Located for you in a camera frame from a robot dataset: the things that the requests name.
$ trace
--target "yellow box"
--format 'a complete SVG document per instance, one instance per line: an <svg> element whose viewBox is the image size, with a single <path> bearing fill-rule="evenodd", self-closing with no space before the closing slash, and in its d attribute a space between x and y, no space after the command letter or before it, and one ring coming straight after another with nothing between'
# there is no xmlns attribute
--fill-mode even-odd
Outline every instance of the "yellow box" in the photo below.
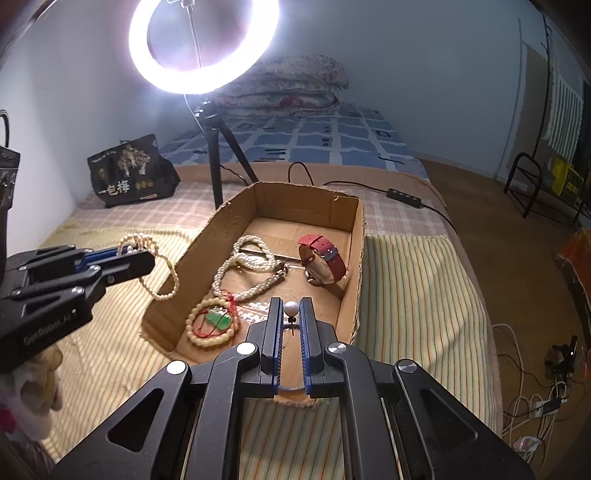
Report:
<svg viewBox="0 0 591 480"><path fill-rule="evenodd" d="M574 205L583 187L583 177L562 158L556 158L552 174L552 191L569 205Z"/></svg>

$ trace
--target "pearl necklace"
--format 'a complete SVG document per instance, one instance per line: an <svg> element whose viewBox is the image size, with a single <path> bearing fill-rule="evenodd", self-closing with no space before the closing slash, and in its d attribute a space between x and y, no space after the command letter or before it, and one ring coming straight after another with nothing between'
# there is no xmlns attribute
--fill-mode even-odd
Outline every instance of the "pearl necklace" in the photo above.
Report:
<svg viewBox="0 0 591 480"><path fill-rule="evenodd" d="M168 259L166 255L163 255L158 252L158 244L154 241L154 239L151 236L146 235L145 233L128 233L127 235L125 235L121 240L119 240L119 246L117 247L117 255L121 255L123 253L123 247L126 244L129 244L129 241L132 241L133 245L135 245L138 249L147 250L148 252L152 253L153 256L162 258L166 262L168 269L170 270L170 273L173 276L174 287L172 292L170 293L166 293L163 295L158 294L156 291L154 291L154 289L146 285L143 277L140 277L139 282L142 284L143 288L146 289L146 291L154 300L161 301L173 298L177 294L178 288L180 286L180 280L178 279L177 271L174 269L173 263Z"/></svg>
<svg viewBox="0 0 591 480"><path fill-rule="evenodd" d="M266 258L257 258L251 255L240 252L241 246L247 243L256 244L261 251L265 254ZM261 284L258 284L246 291L238 293L236 295L229 294L227 291L222 290L222 278L233 265L240 265L246 267L255 272L274 272L269 278L267 278ZM214 298L206 299L198 303L185 320L185 335L189 342L195 346L208 348L211 346L221 345L230 340L238 331L240 327L240 321L238 314L235 309L235 303L244 301L252 297L256 297L261 293L271 288L275 283L281 281L287 271L289 265L285 262L277 260L275 255L271 252L267 244L258 236L245 235L240 237L232 248L232 255L228 258L220 268L217 269L215 276L213 277L212 292ZM200 314L203 314L204 309L211 306L217 306L226 309L232 318L232 324L223 332L221 335L212 337L201 338L195 335L194 323Z"/></svg>
<svg viewBox="0 0 591 480"><path fill-rule="evenodd" d="M265 254L267 259L265 260L264 258L257 258L245 253L241 253L241 246L248 243L257 245ZM222 278L226 274L228 268L235 264L244 266L255 272L274 272L273 275L267 278L263 283L249 288L247 291L235 294L234 300L236 302L256 297L264 291L267 291L275 283L278 283L280 280L282 280L285 275L287 275L287 271L289 269L289 265L275 258L275 255L273 255L267 244L260 237L255 235L242 236L236 241L236 243L234 243L232 256L228 258L220 268L217 269L217 273L213 277L212 291L216 297L225 297L221 288Z"/></svg>

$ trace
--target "green jade pendant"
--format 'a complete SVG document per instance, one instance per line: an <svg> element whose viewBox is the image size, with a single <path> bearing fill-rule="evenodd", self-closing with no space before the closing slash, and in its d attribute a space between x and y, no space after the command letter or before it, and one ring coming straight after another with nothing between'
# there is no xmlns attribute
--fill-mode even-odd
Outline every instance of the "green jade pendant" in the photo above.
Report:
<svg viewBox="0 0 591 480"><path fill-rule="evenodd" d="M225 331L232 323L232 319L223 313L212 312L211 310L205 314L205 319L215 328Z"/></svg>

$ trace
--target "tree graphic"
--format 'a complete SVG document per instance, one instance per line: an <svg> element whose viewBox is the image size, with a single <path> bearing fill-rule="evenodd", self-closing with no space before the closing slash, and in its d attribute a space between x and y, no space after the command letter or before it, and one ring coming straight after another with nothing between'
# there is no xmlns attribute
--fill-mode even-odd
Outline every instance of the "tree graphic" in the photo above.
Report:
<svg viewBox="0 0 591 480"><path fill-rule="evenodd" d="M139 167L139 174L146 174L146 165L150 161L150 156L137 148L127 145L121 154L117 163L120 170L125 170L125 176L129 177L129 169Z"/></svg>

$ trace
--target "ring light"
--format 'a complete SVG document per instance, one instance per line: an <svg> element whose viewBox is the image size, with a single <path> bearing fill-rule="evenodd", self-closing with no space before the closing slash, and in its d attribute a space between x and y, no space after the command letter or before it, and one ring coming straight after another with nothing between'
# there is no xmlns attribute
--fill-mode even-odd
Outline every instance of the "ring light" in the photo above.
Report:
<svg viewBox="0 0 591 480"><path fill-rule="evenodd" d="M146 80L172 93L201 95L237 79L268 48L279 19L278 0L251 0L251 21L240 46L214 65L181 72L160 65L148 46L148 26L161 1L139 2L129 27L129 52L135 67Z"/></svg>

